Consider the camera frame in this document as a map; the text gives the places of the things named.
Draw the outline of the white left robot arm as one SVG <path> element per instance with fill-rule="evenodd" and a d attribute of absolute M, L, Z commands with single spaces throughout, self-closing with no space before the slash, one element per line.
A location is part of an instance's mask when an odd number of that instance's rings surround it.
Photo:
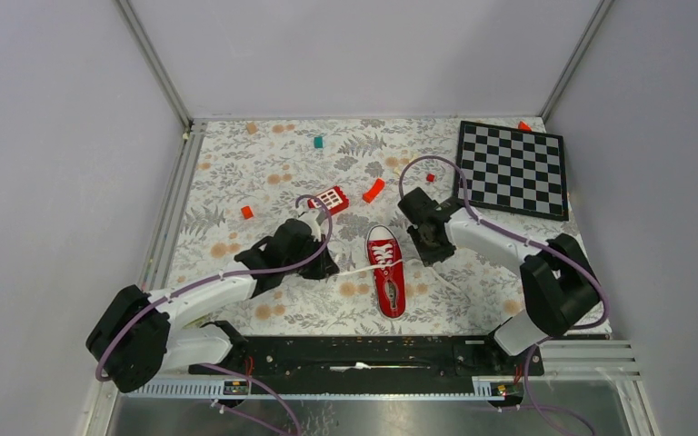
<path fill-rule="evenodd" d="M 183 286 L 145 292 L 121 289 L 89 333 L 85 347 L 95 357 L 95 377 L 122 393 L 136 391 L 161 372 L 212 363 L 225 373 L 245 361 L 242 337 L 227 322 L 189 323 L 227 305 L 252 300 L 296 274 L 319 281 L 339 269 L 327 249 L 332 219 L 309 209 L 238 253 L 221 272 Z"/>

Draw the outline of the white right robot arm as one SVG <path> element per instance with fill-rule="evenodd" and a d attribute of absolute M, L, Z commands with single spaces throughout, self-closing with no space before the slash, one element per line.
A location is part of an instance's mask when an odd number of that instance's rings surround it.
<path fill-rule="evenodd" d="M 484 351 L 493 372 L 510 372 L 521 352 L 569 332 L 602 301 L 593 270 L 569 234 L 541 243 L 485 219 L 455 197 L 438 203 L 420 188 L 406 193 L 398 207 L 424 265 L 468 249 L 520 278 L 524 308 L 491 332 L 493 343 Z"/>

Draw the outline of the red canvas sneaker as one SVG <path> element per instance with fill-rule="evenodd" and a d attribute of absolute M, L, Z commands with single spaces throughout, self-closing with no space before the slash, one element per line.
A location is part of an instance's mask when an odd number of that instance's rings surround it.
<path fill-rule="evenodd" d="M 406 308 L 404 265 L 423 263 L 415 259 L 406 261 L 402 255 L 400 243 L 383 225 L 375 225 L 368 231 L 365 248 L 368 265 L 340 272 L 338 276 L 370 273 L 374 279 L 380 312 L 390 319 L 400 318 Z"/>

